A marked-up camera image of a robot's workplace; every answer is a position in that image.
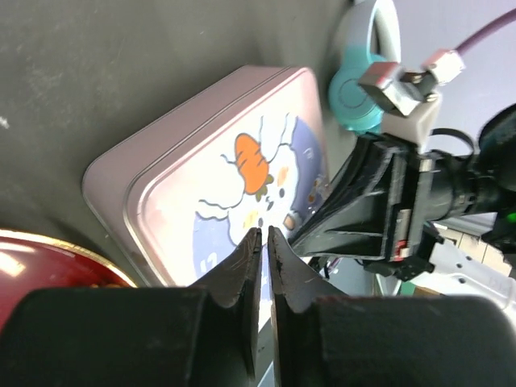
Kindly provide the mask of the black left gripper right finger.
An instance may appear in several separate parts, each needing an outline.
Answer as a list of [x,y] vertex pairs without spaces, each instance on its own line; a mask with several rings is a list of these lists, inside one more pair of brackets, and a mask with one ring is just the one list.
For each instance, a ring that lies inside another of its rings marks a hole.
[[515,333],[480,297],[350,297],[268,230],[279,386],[512,386]]

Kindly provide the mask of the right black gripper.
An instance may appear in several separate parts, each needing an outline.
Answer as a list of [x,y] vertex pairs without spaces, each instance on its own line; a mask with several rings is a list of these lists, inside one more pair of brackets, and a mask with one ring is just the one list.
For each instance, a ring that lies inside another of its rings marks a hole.
[[411,280],[431,272],[431,249],[441,237],[432,221],[494,212],[484,239],[515,252],[514,141],[479,154],[420,156],[388,136],[361,136],[331,182],[331,192],[289,237],[299,256],[362,258],[371,273]]

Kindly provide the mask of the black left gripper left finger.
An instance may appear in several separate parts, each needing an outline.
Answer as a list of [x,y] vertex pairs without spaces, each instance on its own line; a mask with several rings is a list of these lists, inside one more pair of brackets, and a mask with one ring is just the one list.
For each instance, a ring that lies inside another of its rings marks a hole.
[[1,332],[4,386],[246,386],[256,375],[262,234],[170,288],[30,292]]

